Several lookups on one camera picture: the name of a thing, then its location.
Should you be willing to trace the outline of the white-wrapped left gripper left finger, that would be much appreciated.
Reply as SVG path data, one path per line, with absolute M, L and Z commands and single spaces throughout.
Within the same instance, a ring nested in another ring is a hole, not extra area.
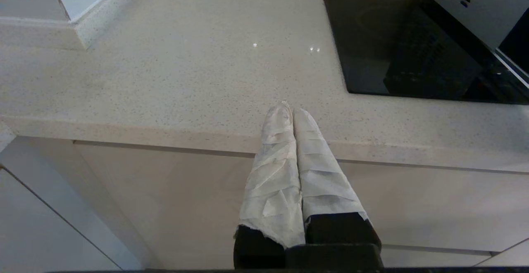
M 305 244 L 293 115 L 285 101 L 263 122 L 234 239 L 236 269 L 285 268 L 287 250 Z

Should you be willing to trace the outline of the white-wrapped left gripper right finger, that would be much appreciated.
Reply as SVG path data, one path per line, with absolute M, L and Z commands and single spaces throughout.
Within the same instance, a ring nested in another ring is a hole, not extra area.
M 370 244 L 381 247 L 368 214 L 341 170 L 315 119 L 293 111 L 302 213 L 308 244 Z

